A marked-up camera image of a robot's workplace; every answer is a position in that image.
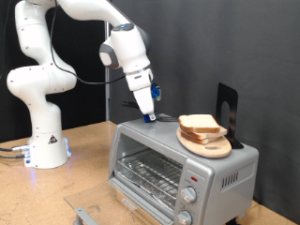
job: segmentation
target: toaster oven foot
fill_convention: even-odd
[[[226,223],[226,225],[241,225],[238,222],[236,222],[236,218],[233,218],[229,222]]]

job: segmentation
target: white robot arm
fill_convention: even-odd
[[[53,0],[28,0],[34,4],[52,5]],[[140,110],[156,120],[151,95],[153,73],[147,53],[150,38],[107,0],[57,0],[66,14],[79,21],[109,22],[114,29],[101,45],[99,54],[105,67],[123,68],[129,90],[133,92]]]
[[[146,52],[150,42],[145,32],[127,19],[106,0],[58,0],[62,9],[75,20],[107,21],[114,29],[100,47],[100,58],[108,68],[123,68],[127,84],[133,91],[143,114],[155,120],[151,93],[153,74]],[[45,96],[62,93],[76,85],[75,74],[55,51],[51,51],[45,21],[55,0],[22,0],[15,9],[16,27],[22,52],[34,58],[39,66],[13,69],[7,76],[9,91],[28,107],[32,122],[32,137],[21,146],[25,166],[50,169],[63,165],[70,156],[68,142],[62,135],[59,108],[47,102]]]

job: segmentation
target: metal bracket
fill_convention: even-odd
[[[73,222],[73,225],[83,225],[85,222],[86,225],[98,225],[86,212],[85,210],[80,207],[74,209],[75,213],[77,214],[76,220]]]
[[[236,218],[233,218],[229,222],[226,223],[226,225],[241,225],[238,222],[236,222]]]

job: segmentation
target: round wooden board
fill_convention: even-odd
[[[180,127],[177,129],[176,133],[179,142],[189,151],[206,158],[224,158],[232,151],[230,142],[224,137],[208,144],[200,144],[181,137]]]

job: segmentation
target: control knob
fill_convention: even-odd
[[[194,203],[197,199],[197,194],[193,187],[187,187],[182,189],[181,196],[187,203]]]
[[[178,216],[177,216],[177,221],[179,224],[182,225],[190,225],[191,224],[191,215],[188,211],[182,211]]]

